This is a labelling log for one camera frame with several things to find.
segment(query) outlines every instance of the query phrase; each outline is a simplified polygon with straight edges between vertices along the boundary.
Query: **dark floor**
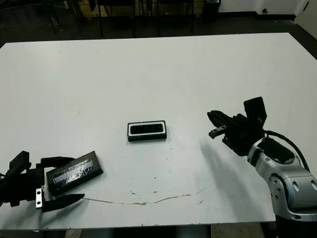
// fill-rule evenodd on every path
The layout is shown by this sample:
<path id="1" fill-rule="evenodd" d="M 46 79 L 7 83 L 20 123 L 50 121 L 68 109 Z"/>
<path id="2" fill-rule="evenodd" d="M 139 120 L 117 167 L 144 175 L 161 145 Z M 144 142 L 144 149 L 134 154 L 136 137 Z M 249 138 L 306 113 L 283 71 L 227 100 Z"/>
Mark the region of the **dark floor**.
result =
<path id="1" fill-rule="evenodd" d="M 86 40 L 132 38 L 129 19 L 103 19 L 104 37 L 100 35 L 97 18 L 76 21 L 72 11 L 56 8 L 60 25 L 53 13 L 39 7 L 0 12 L 0 47 L 6 42 Z M 189 36 L 190 19 L 184 17 L 161 17 L 160 35 Z M 245 34 L 289 32 L 317 59 L 317 40 L 291 20 L 256 20 L 253 17 L 222 17 L 215 22 L 204 23 L 200 17 L 194 19 L 193 35 Z M 136 19 L 136 37 L 158 37 L 155 18 Z"/>

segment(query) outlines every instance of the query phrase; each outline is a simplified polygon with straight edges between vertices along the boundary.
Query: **crack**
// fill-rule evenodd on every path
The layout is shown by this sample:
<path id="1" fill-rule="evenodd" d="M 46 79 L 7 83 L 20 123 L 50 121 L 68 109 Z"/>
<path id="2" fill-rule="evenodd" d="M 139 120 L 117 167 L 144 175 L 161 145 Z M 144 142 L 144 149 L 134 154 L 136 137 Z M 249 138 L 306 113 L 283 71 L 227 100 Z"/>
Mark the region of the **crack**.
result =
<path id="1" fill-rule="evenodd" d="M 124 204 L 124 205 L 141 205 L 141 206 L 146 206 L 148 204 L 156 204 L 159 202 L 163 202 L 169 199 L 174 199 L 174 198 L 178 198 L 178 197 L 185 197 L 185 196 L 191 196 L 191 194 L 183 194 L 180 196 L 174 196 L 174 197 L 167 197 L 164 199 L 161 199 L 159 201 L 156 202 L 134 202 L 134 203 L 127 203 L 127 202 L 111 202 L 111 201 L 104 201 L 104 200 L 98 200 L 98 199 L 91 199 L 91 198 L 83 198 L 84 200 L 89 200 L 89 201 L 95 201 L 95 202 L 105 202 L 105 203 L 112 203 L 112 204 Z"/>
<path id="2" fill-rule="evenodd" d="M 84 197 L 83 199 L 84 199 L 84 200 L 89 200 L 89 201 L 95 201 L 95 202 L 112 203 L 112 204 L 146 206 L 146 205 L 148 205 L 148 204 L 156 204 L 156 203 L 159 203 L 159 202 L 163 202 L 163 201 L 166 201 L 166 200 L 175 199 L 175 198 L 179 198 L 179 197 L 188 197 L 188 196 L 197 195 L 197 194 L 201 193 L 202 191 L 206 190 L 206 189 L 209 188 L 209 187 L 211 187 L 211 185 L 209 185 L 209 186 L 207 186 L 207 187 L 204 187 L 204 188 L 200 189 L 198 192 L 193 193 L 193 194 L 183 194 L 183 195 L 180 195 L 180 196 L 167 197 L 167 198 L 164 198 L 164 199 L 155 201 L 155 202 L 134 202 L 134 203 L 127 203 L 127 202 L 105 201 L 105 200 L 98 200 L 98 199 L 85 198 L 85 197 Z"/>

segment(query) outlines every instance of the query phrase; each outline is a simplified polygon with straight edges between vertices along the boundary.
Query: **white table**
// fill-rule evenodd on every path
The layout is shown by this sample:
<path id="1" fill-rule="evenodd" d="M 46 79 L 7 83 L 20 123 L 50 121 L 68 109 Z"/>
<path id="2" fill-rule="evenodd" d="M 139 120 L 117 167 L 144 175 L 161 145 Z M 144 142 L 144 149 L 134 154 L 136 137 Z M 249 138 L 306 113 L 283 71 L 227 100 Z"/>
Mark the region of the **white table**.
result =
<path id="1" fill-rule="evenodd" d="M 5 44 L 1 172 L 21 150 L 33 165 L 95 150 L 105 173 L 63 210 L 4 204 L 0 229 L 272 221 L 265 182 L 208 137 L 206 112 L 235 115 L 263 96 L 265 128 L 291 138 L 317 175 L 316 77 L 317 61 L 287 33 Z M 161 119 L 166 141 L 127 142 L 129 122 Z"/>

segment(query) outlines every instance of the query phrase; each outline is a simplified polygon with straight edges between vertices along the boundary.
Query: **black cable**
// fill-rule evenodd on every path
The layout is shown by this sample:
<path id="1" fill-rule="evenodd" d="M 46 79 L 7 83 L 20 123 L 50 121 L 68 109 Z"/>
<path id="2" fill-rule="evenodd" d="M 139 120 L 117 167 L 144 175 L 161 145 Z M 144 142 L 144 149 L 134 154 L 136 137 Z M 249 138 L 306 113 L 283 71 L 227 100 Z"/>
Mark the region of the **black cable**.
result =
<path id="1" fill-rule="evenodd" d="M 300 151 L 300 149 L 288 138 L 286 138 L 284 135 L 282 134 L 279 134 L 277 132 L 274 132 L 274 131 L 271 131 L 271 130 L 265 130 L 265 133 L 267 135 L 272 135 L 272 136 L 276 136 L 282 140 L 285 140 L 288 144 L 290 144 L 294 149 L 295 151 L 297 152 L 297 154 L 299 155 L 299 158 L 301 159 L 302 163 L 303 163 L 303 166 L 304 168 L 310 172 L 310 169 L 308 167 L 308 164 L 304 158 L 304 155 L 302 154 L 302 152 Z"/>

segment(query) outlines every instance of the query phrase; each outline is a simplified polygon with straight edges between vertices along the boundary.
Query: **trash can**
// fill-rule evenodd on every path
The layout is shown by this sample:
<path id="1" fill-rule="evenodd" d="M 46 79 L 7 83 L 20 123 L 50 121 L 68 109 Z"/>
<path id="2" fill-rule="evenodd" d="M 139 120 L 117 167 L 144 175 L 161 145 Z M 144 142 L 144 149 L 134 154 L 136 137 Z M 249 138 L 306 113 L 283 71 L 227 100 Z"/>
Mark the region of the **trash can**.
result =
<path id="1" fill-rule="evenodd" d="M 215 21 L 220 7 L 221 0 L 205 0 L 202 18 L 205 22 Z"/>

